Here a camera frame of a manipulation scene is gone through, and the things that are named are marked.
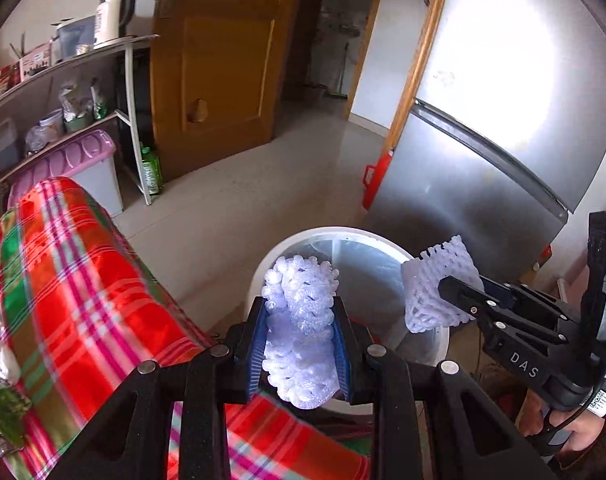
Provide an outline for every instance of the bolt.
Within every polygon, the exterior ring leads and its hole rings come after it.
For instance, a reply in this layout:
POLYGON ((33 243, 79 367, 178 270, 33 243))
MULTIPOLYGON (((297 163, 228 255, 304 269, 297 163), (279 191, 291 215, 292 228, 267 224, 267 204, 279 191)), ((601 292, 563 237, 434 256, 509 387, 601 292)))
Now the bolt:
POLYGON ((372 357, 383 357, 387 353, 383 345, 370 345, 368 346, 368 354, 372 357))
POLYGON ((444 374, 456 375, 459 373, 459 365, 454 361, 443 361, 441 363, 441 370, 444 374))
POLYGON ((224 357, 229 354, 229 348, 225 345, 214 345, 209 349, 213 357, 224 357))
POLYGON ((147 375, 157 369, 157 364, 154 361, 143 361, 136 367, 139 374, 147 375))

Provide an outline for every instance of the human hand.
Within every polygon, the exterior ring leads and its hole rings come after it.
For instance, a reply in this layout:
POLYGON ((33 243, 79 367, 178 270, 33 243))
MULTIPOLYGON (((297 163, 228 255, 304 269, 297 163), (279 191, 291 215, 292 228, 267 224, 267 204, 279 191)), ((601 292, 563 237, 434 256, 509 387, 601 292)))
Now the human hand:
MULTIPOLYGON (((541 433, 541 430, 543 429, 543 415, 541 415, 541 409, 543 406, 544 402, 541 397, 532 390, 528 390, 518 419, 518 429, 523 436, 541 433)), ((572 412, 553 411, 550 414, 550 423, 553 426, 558 426, 566 419, 570 418, 574 412, 576 412, 576 410, 573 410, 572 412)), ((571 451, 583 451, 591 446, 601 434, 604 424, 605 421, 600 416, 596 416, 589 410, 585 410, 576 418, 576 420, 570 422, 570 424, 564 428, 573 433, 561 449, 560 454, 571 451)))

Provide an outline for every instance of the refrigerator door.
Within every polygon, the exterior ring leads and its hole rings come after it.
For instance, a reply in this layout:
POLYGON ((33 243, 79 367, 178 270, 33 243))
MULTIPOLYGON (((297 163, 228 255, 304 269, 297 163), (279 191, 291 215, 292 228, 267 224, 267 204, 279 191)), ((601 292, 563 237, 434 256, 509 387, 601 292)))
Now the refrigerator door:
POLYGON ((439 127, 410 114, 364 228, 413 256, 461 235, 481 274, 511 282, 538 259, 567 213, 523 168, 514 167, 513 178, 529 192, 507 176, 510 160, 500 152, 484 151, 470 132, 439 127))
POLYGON ((574 211, 606 150, 606 36, 580 0, 446 0, 417 98, 574 211))

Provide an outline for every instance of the plaid fabric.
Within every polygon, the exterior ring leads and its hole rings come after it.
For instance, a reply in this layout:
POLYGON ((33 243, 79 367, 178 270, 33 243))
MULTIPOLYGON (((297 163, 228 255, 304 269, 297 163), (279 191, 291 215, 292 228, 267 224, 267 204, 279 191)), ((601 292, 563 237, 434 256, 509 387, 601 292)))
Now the plaid fabric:
MULTIPOLYGON (((141 361, 189 360, 212 344, 77 184, 38 184, 0 219, 3 338, 33 401, 26 446, 6 459, 19 480, 44 479, 141 361)), ((226 408, 234 479, 365 479, 369 463, 259 394, 226 408)), ((177 476, 181 406, 168 478, 177 476)))

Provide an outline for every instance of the baseboard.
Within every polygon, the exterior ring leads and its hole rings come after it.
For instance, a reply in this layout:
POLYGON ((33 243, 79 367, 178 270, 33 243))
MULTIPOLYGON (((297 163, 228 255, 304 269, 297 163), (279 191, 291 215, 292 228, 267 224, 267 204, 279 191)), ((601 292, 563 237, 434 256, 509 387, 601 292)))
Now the baseboard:
POLYGON ((350 117, 348 118, 348 121, 350 121, 350 123, 358 124, 360 127, 365 128, 366 130, 369 130, 371 132, 374 132, 375 134, 378 134, 381 137, 387 137, 387 133, 389 132, 389 129, 386 128, 385 126, 381 126, 379 123, 370 121, 369 119, 366 119, 365 117, 361 117, 360 115, 357 115, 357 114, 350 113, 350 117))

